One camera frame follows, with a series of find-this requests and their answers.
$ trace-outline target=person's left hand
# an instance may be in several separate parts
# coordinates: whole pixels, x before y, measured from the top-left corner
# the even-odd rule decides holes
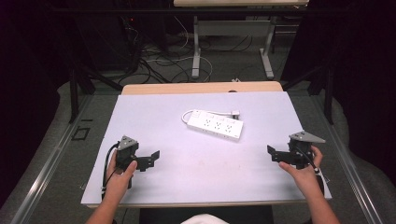
[[[111,156],[110,164],[107,168],[106,195],[104,200],[119,204],[126,190],[128,189],[129,180],[134,176],[137,162],[132,161],[125,172],[116,167],[117,150]]]

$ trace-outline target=black fabric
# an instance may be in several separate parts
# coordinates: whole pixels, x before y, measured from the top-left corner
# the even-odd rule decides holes
[[[309,5],[339,7],[323,1]],[[349,126],[349,148],[380,168],[396,185],[396,53],[395,3],[359,1],[359,24],[346,37],[335,59],[334,97],[344,108]],[[342,19],[304,18],[282,75],[292,80],[323,62],[343,27]]]
[[[67,81],[60,76],[58,69],[63,67],[51,50],[53,42],[46,42],[45,33],[40,35],[34,17],[16,9],[20,8],[8,2],[0,6],[0,205],[35,155],[59,104],[57,88]]]

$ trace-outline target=white tabletop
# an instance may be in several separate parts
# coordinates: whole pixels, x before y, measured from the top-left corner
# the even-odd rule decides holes
[[[308,0],[175,0],[176,7],[303,6]]]
[[[240,110],[238,142],[189,129],[191,109]],[[136,155],[161,157],[136,171],[120,205],[132,207],[272,204],[302,201],[293,179],[271,161],[267,145],[287,151],[289,134],[302,130],[286,92],[121,95],[108,124],[81,203],[101,202],[107,151],[123,135],[139,142]],[[332,196],[325,186],[325,197]]]

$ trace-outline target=hand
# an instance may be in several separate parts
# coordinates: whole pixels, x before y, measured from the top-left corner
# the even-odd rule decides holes
[[[319,168],[323,155],[317,147],[311,146],[311,149],[315,155],[314,164]],[[323,195],[314,168],[311,165],[306,166],[304,169],[297,170],[282,161],[279,163],[279,166],[294,178],[294,182],[305,198]]]
[[[119,204],[128,189],[129,180],[134,176],[137,162],[132,161],[125,172],[122,172],[120,168],[116,167],[116,158],[117,150],[115,150],[111,156],[111,161],[107,168],[106,178],[108,182],[104,201],[111,201],[112,203]]]

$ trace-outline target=electrical socket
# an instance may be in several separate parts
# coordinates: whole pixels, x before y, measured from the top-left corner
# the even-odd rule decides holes
[[[203,110],[193,110],[187,122],[187,126],[194,130],[233,140],[239,140],[243,125],[244,122],[241,120],[227,118]]]

